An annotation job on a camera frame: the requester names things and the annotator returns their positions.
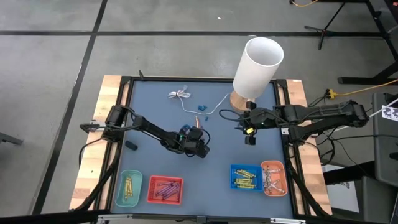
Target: red tray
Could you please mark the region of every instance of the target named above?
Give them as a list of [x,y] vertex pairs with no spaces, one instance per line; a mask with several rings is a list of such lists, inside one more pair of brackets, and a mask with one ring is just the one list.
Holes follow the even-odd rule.
[[264,188],[264,193],[268,196],[273,196],[273,197],[285,196],[287,194],[288,188],[287,188],[284,165],[280,161],[264,161],[261,163],[261,167],[263,170],[266,170],[267,166],[270,169],[280,169],[280,172],[271,174],[271,181],[280,180],[277,186],[283,189],[285,192],[282,193],[275,189],[271,189],[270,191],[268,191]]
[[[159,195],[156,196],[155,193],[158,190],[161,190],[164,188],[164,185],[158,186],[158,184],[164,183],[164,182],[170,182],[170,181],[175,181],[180,184],[180,193],[172,195],[171,197],[167,199],[163,199],[163,196]],[[169,205],[180,205],[181,200],[182,200],[182,185],[184,181],[182,178],[179,177],[166,177],[166,176],[156,176],[153,175],[150,177],[149,181],[149,190],[148,190],[148,196],[147,196],[147,202],[150,203],[164,203],[164,204],[169,204]]]

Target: concrete floor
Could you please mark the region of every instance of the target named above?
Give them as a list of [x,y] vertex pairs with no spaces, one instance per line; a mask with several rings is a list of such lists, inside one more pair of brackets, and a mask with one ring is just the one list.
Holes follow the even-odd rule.
[[[93,29],[101,0],[3,0],[0,30]],[[337,3],[316,3],[298,8],[288,0],[109,0],[101,31],[222,30],[306,31],[323,27]],[[374,1],[386,29],[395,25],[384,2]],[[375,32],[364,4],[347,4],[330,26],[335,31]],[[381,39],[318,39],[271,37],[285,51],[275,78],[303,80],[307,101],[322,96],[326,88],[339,93],[364,88],[339,85],[339,76],[371,77],[393,62]],[[89,37],[0,36],[0,132],[24,139],[22,146],[0,144],[0,216],[28,211],[44,163],[51,150]],[[78,151],[86,141],[80,123],[91,120],[103,75],[233,77],[244,44],[250,37],[97,37],[73,112],[62,153],[47,196],[45,213],[64,212],[78,172]],[[397,87],[378,88],[352,99],[370,108],[371,94]],[[350,99],[338,98],[327,103]],[[361,129],[345,129],[336,137],[372,134],[371,122]],[[356,162],[373,158],[373,140],[342,141]],[[336,146],[335,162],[351,165]],[[322,145],[322,151],[329,150]]]

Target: black cable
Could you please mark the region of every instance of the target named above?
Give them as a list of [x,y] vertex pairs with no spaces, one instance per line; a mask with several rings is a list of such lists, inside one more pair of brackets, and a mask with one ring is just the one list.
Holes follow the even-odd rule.
[[331,131],[331,133],[330,133],[329,135],[327,135],[327,134],[324,133],[324,135],[326,135],[326,139],[323,140],[323,141],[322,141],[321,143],[319,143],[318,145],[322,145],[325,141],[330,140],[331,135],[336,131],[336,129],[337,129],[337,127],[335,127],[335,128]]
[[187,155],[189,158],[191,158],[191,157],[193,157],[194,156],[194,154],[188,154],[187,152],[185,152],[185,155]]
[[326,162],[321,163],[321,166],[325,166],[328,165],[334,158],[335,158],[335,154],[336,154],[336,147],[335,147],[335,143],[329,139],[330,144],[331,144],[331,149],[327,152],[325,152],[324,154],[320,155],[319,159],[323,159],[323,157],[329,153],[331,153],[329,159]]
[[96,142],[98,142],[98,141],[100,141],[100,140],[102,140],[102,138],[99,138],[99,139],[97,139],[97,140],[94,140],[94,141],[92,141],[92,142],[89,142],[89,143],[85,144],[85,145],[80,149],[80,152],[79,152],[79,167],[80,167],[80,164],[81,164],[81,155],[83,154],[84,148],[87,147],[87,146],[89,146],[90,144],[96,143]]
[[355,165],[357,165],[358,168],[360,168],[366,176],[370,177],[370,175],[369,175],[364,169],[362,169],[362,167],[361,167],[360,165],[358,165],[358,164],[348,155],[347,150],[344,148],[344,145],[343,145],[341,142],[339,142],[337,139],[332,139],[332,140],[333,140],[333,141],[336,141],[338,144],[340,144],[340,146],[343,148],[344,152],[346,153],[348,159],[350,159],[351,162],[355,163]]
[[317,151],[318,151],[318,155],[321,154],[321,151],[319,150],[318,146],[316,146],[316,145],[314,145],[314,144],[312,144],[312,143],[310,143],[310,142],[307,142],[307,141],[304,141],[304,143],[305,143],[305,144],[309,144],[309,145],[315,147],[315,148],[317,149]]
[[335,138],[335,139],[332,139],[332,140],[337,141],[337,140],[343,140],[343,139],[349,139],[349,138],[366,138],[366,137],[390,137],[390,138],[398,138],[398,136],[391,135],[391,134],[369,134],[369,135],[363,135],[363,136],[348,136],[348,137],[342,137],[342,138]]
[[321,101],[324,100],[325,98],[326,98],[325,95],[323,95],[323,96],[321,96],[321,97],[318,97],[318,98],[316,98],[314,101],[312,101],[310,104],[308,104],[307,107],[316,106],[317,104],[319,104],[319,102],[321,102]]
[[[239,118],[236,118],[236,119],[234,119],[234,118],[227,118],[227,117],[225,117],[224,115],[221,114],[221,112],[223,112],[223,111],[227,111],[227,112],[231,112],[231,113],[233,113],[233,114],[236,114],[236,115],[239,116]],[[224,119],[227,120],[227,121],[245,121],[245,120],[254,118],[254,117],[256,117],[256,116],[259,116],[259,115],[261,115],[261,114],[264,114],[264,113],[271,114],[273,117],[279,119],[279,120],[280,120],[281,122],[283,122],[283,123],[286,123],[286,124],[289,123],[289,122],[287,122],[286,120],[284,120],[283,118],[281,118],[280,116],[277,116],[276,114],[271,113],[271,112],[268,112],[268,111],[263,111],[262,113],[259,113],[259,114],[256,114],[256,115],[252,115],[252,116],[248,116],[247,118],[243,118],[239,113],[237,113],[237,112],[235,112],[235,111],[233,111],[233,110],[229,110],[229,109],[221,109],[221,110],[218,112],[219,116],[222,117],[222,118],[224,118]]]
[[209,137],[209,139],[207,140],[207,142],[206,142],[206,144],[205,144],[205,146],[207,146],[207,144],[209,144],[209,142],[210,142],[210,134],[209,134],[209,132],[208,131],[206,131],[206,130],[204,130],[203,128],[200,128],[202,131],[204,131],[204,132],[206,132],[206,134],[207,134],[207,136]]

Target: table leg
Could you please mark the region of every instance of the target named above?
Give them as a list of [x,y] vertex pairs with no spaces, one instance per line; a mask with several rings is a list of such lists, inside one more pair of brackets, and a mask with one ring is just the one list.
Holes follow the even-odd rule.
[[23,140],[9,136],[8,134],[0,133],[0,142],[9,142],[16,145],[22,144]]
[[375,178],[374,161],[364,162],[355,166],[345,167],[323,173],[326,185],[359,180],[364,175]]

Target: metal stand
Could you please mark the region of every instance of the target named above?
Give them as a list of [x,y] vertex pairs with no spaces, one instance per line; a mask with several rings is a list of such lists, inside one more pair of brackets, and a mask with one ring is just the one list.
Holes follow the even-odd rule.
[[310,27],[310,26],[304,26],[304,28],[306,29],[310,29],[310,30],[315,30],[316,32],[321,32],[321,37],[319,39],[319,44],[318,44],[318,50],[320,50],[322,48],[322,44],[323,44],[323,40],[325,38],[325,36],[329,36],[329,37],[333,37],[334,35],[337,34],[337,32],[333,32],[333,31],[328,31],[328,27],[330,26],[331,22],[333,22],[333,20],[335,19],[335,17],[337,16],[337,14],[340,12],[340,10],[343,8],[343,6],[346,3],[344,2],[336,11],[336,13],[333,15],[333,17],[330,19],[330,21],[328,22],[328,24],[325,26],[325,28],[323,29],[319,29],[316,27]]
[[22,144],[23,140],[9,136],[8,134],[0,133],[0,142],[9,142],[16,145]]
[[390,66],[385,68],[383,71],[379,72],[377,75],[371,78],[363,78],[363,77],[338,77],[337,81],[340,84],[354,84],[354,85],[381,85],[387,82],[391,82],[395,80],[395,78],[388,78],[393,75],[395,72],[398,71],[398,53],[395,50],[394,46],[390,41],[390,35],[386,32],[384,26],[382,25],[381,21],[379,20],[380,13],[376,12],[369,1],[366,1],[366,6],[369,9],[369,12],[372,15],[374,22],[379,29],[382,38],[386,42],[388,48],[391,51],[392,56],[394,57],[395,62],[392,63]]

